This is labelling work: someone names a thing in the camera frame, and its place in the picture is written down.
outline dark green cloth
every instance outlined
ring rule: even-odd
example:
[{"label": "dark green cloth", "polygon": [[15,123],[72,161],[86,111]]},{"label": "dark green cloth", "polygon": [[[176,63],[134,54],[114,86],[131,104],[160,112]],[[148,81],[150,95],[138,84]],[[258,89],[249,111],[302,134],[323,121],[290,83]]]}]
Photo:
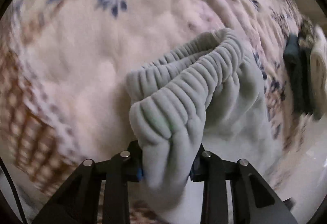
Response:
[{"label": "dark green cloth", "polygon": [[290,78],[294,99],[294,112],[312,114],[314,110],[310,77],[310,48],[301,48],[298,36],[291,34],[283,59]]}]

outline screw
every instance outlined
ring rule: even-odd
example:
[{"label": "screw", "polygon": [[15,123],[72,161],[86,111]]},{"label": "screw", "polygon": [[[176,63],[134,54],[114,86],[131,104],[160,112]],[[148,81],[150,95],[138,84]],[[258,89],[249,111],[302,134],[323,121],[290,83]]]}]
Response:
[{"label": "screw", "polygon": [[83,161],[83,165],[86,166],[86,167],[88,167],[88,166],[90,166],[92,164],[93,164],[93,160],[84,160]]},{"label": "screw", "polygon": [[240,160],[240,164],[241,164],[242,166],[247,166],[247,165],[249,164],[249,162],[248,162],[246,159],[241,159],[241,160]]},{"label": "screw", "polygon": [[130,152],[128,152],[128,151],[123,151],[123,152],[120,153],[120,156],[121,156],[122,158],[128,158],[128,157],[130,156]]},{"label": "screw", "polygon": [[209,157],[212,156],[212,153],[210,151],[208,151],[208,150],[205,150],[205,151],[202,152],[202,156],[204,158],[209,158]]}]

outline black cable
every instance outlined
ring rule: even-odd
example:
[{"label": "black cable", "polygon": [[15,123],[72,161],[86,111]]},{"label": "black cable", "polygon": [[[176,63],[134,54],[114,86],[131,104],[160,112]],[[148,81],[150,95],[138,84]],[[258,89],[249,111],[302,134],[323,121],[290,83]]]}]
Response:
[{"label": "black cable", "polygon": [[7,178],[8,183],[10,185],[10,188],[11,188],[12,194],[14,195],[14,199],[16,201],[16,205],[17,205],[17,208],[18,208],[18,211],[19,211],[19,215],[21,216],[22,222],[23,222],[23,224],[28,224],[27,220],[26,220],[26,217],[25,217],[25,214],[24,214],[24,210],[22,208],[22,204],[21,204],[21,202],[19,200],[19,196],[18,196],[16,187],[14,185],[14,182],[12,181],[12,179],[10,177],[10,174],[9,174],[5,164],[3,163],[3,160],[2,160],[1,157],[0,157],[0,167],[1,167],[5,177]]}]

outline garment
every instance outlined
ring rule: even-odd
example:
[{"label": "garment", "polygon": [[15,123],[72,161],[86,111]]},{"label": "garment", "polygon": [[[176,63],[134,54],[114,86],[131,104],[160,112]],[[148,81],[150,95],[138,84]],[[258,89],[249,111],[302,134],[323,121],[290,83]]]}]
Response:
[{"label": "garment", "polygon": [[296,113],[313,113],[310,53],[311,49],[299,47],[297,35],[289,36],[283,59],[291,82]]},{"label": "garment", "polygon": [[315,102],[314,118],[327,111],[327,41],[320,26],[315,27],[315,43],[310,57],[312,91]]},{"label": "garment", "polygon": [[231,29],[202,33],[132,71],[127,90],[130,124],[143,150],[143,193],[170,223],[178,223],[167,212],[187,196],[201,142],[222,159],[248,159],[266,178],[280,157],[281,145],[270,134],[262,73]]}]

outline laundry pile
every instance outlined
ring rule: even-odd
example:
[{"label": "laundry pile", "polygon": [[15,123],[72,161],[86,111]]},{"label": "laundry pile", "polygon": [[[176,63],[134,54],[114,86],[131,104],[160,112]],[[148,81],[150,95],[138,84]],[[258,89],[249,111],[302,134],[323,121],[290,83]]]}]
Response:
[{"label": "laundry pile", "polygon": [[298,35],[290,34],[283,59],[293,92],[294,113],[321,119],[327,110],[327,41],[320,26],[304,19]]}]

